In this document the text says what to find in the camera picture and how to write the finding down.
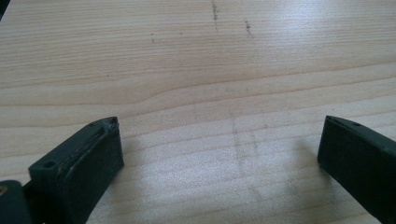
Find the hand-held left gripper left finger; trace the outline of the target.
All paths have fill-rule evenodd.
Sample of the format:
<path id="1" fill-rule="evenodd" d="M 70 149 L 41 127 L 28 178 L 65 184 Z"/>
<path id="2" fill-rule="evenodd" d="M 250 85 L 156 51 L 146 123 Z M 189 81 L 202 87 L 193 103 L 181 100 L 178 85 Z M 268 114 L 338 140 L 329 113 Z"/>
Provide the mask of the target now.
<path id="1" fill-rule="evenodd" d="M 34 223 L 85 224 L 123 166 L 118 119 L 86 125 L 29 167 Z"/>

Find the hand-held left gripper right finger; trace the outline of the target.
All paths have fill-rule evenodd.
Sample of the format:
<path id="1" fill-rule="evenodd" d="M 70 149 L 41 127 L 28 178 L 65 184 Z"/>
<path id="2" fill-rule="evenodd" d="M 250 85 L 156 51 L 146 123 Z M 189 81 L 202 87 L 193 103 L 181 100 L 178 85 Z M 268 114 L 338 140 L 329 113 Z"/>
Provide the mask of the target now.
<path id="1" fill-rule="evenodd" d="M 396 224 L 396 142 L 357 122 L 328 116 L 318 164 L 382 224 Z"/>

